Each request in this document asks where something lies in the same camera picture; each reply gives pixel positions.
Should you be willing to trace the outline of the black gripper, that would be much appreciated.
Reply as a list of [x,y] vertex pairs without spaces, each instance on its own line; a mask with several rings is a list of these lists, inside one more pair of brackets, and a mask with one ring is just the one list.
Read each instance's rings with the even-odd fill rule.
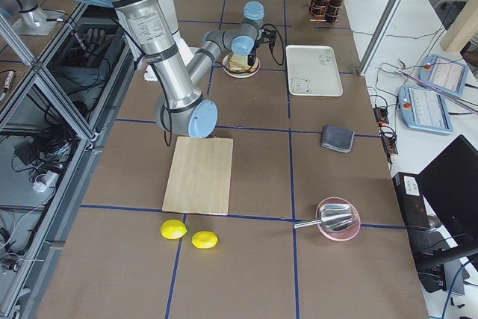
[[260,46],[260,43],[258,40],[255,41],[254,46],[252,47],[249,56],[248,56],[248,65],[254,65],[256,62],[256,51],[257,48]]

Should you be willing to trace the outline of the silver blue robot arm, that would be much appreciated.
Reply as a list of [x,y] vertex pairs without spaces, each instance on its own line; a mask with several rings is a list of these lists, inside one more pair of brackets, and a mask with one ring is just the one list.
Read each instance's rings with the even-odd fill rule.
[[112,7],[125,18],[140,53],[161,82],[156,121],[165,131],[204,138],[214,130],[217,106],[204,99],[193,83],[160,0],[74,0],[98,7]]
[[248,56],[262,36],[264,6],[259,1],[249,1],[243,9],[243,21],[238,28],[209,31],[203,37],[202,47],[197,50],[186,66],[193,85],[198,85],[225,50],[235,55]]

